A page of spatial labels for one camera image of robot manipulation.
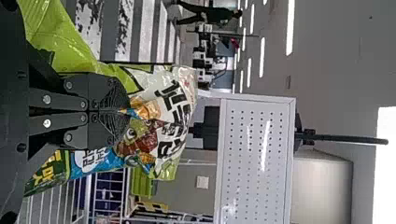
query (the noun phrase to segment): black metal bracket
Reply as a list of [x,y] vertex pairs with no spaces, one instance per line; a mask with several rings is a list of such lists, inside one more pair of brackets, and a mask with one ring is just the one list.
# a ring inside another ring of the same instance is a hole
[[26,181],[55,150],[117,144],[130,121],[118,111],[130,103],[116,77],[60,77],[47,52],[26,41],[15,0],[0,1],[0,31],[0,224],[8,224],[17,219]]
[[314,146],[316,141],[369,146],[387,145],[389,143],[388,139],[381,138],[317,134],[316,130],[314,129],[303,129],[300,114],[296,114],[295,120],[296,132],[294,133],[294,151],[297,151],[300,146]]

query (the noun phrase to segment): snack bag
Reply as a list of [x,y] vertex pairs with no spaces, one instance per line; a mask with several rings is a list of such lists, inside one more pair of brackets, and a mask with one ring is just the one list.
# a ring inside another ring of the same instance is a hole
[[194,70],[183,66],[98,62],[59,0],[18,0],[26,39],[51,57],[61,76],[93,72],[117,77],[130,94],[130,128],[118,145],[58,150],[27,182],[25,196],[95,172],[142,166],[150,178],[172,180],[196,104]]

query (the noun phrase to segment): chip bag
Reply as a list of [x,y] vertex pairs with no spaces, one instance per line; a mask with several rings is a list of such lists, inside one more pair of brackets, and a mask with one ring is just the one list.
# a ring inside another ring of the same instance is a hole
[[62,76],[93,72],[117,77],[130,96],[133,116],[114,147],[58,150],[27,182],[25,196],[95,172],[139,165],[150,178],[172,180],[196,104],[194,70],[183,66],[98,62],[59,0],[18,0],[27,40],[50,55]]

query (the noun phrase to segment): floor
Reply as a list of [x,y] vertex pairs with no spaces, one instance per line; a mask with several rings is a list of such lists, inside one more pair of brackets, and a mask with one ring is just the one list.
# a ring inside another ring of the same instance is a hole
[[180,63],[181,16],[171,0],[66,0],[81,36],[101,61]]

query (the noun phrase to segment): colorful packaging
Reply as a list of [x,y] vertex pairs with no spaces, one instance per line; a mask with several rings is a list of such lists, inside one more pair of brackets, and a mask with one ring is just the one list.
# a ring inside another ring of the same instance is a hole
[[18,0],[26,39],[50,52],[59,74],[117,77],[130,94],[130,128],[117,146],[59,150],[28,181],[25,196],[95,172],[142,166],[150,178],[172,180],[196,104],[194,70],[182,66],[99,63],[59,0]]

